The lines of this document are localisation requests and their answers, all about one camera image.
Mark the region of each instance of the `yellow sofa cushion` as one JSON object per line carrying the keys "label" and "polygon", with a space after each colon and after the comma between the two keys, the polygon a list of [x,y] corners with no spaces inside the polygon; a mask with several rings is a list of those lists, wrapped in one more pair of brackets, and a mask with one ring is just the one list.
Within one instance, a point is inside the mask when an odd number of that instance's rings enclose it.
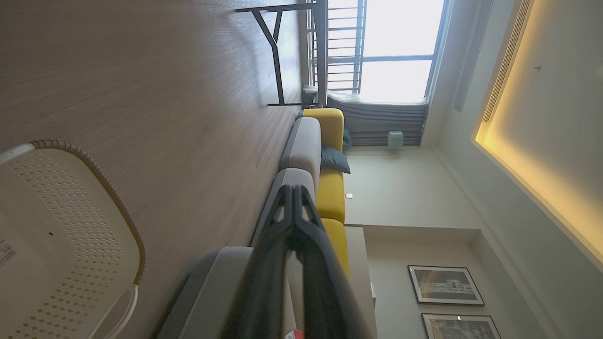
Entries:
{"label": "yellow sofa cushion", "polygon": [[346,198],[343,173],[331,168],[320,168],[316,210],[321,218],[346,222]]}
{"label": "yellow sofa cushion", "polygon": [[343,224],[337,220],[322,218],[324,229],[327,231],[327,236],[333,245],[337,259],[341,264],[346,277],[350,279],[350,264],[347,257],[347,237],[346,229]]}
{"label": "yellow sofa cushion", "polygon": [[338,109],[305,109],[303,116],[311,116],[320,122],[323,146],[343,151],[343,113]]}

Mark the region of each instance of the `blue throw pillow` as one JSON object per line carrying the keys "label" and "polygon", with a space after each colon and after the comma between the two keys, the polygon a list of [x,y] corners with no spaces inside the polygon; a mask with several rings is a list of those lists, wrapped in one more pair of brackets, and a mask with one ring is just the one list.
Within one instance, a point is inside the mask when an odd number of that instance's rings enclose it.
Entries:
{"label": "blue throw pillow", "polygon": [[349,150],[352,148],[352,137],[350,129],[347,126],[343,128],[343,149]]}
{"label": "blue throw pillow", "polygon": [[320,157],[320,165],[341,171],[343,173],[350,173],[350,165],[347,164],[345,154],[334,149],[333,147],[323,147],[323,152]]}

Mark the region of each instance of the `window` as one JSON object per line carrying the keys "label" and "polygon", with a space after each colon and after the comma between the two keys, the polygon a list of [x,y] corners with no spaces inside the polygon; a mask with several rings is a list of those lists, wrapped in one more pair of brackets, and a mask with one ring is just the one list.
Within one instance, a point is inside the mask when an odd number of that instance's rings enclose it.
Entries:
{"label": "window", "polygon": [[330,0],[329,90],[360,93],[369,101],[424,98],[437,58],[444,2]]}

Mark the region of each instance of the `balcony railing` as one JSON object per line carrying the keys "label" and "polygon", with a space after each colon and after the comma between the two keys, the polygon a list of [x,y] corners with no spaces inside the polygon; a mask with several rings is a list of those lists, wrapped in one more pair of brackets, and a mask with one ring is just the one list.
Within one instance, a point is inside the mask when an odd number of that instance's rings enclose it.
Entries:
{"label": "balcony railing", "polygon": [[[312,11],[308,11],[310,72],[318,81],[316,66],[316,34]],[[367,0],[330,0],[327,36],[327,88],[347,93],[360,93]]]}

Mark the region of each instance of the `sofa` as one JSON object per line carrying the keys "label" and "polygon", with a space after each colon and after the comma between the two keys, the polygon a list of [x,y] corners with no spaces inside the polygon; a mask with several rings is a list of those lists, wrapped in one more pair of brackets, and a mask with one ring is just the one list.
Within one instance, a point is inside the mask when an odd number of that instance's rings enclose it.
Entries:
{"label": "sofa", "polygon": [[[330,168],[321,168],[323,146],[338,151],[343,149],[343,113],[338,109],[306,109],[298,113],[289,139],[285,144],[277,173],[268,193],[272,201],[283,185],[303,185],[314,195],[316,210],[327,231],[341,268],[350,276],[347,240],[344,223],[346,202],[343,173]],[[269,206],[264,206],[256,231],[251,240],[253,247],[266,221]]]}
{"label": "sofa", "polygon": [[[306,109],[298,114],[250,247],[225,247],[203,258],[185,283],[158,338],[219,337],[252,248],[268,217],[270,203],[283,185],[303,185],[308,189],[349,279],[343,174],[321,168],[323,146],[342,151],[343,123],[343,114],[338,109]],[[303,330],[302,271],[302,264],[295,255],[290,255],[283,296],[283,336],[295,328]]]}

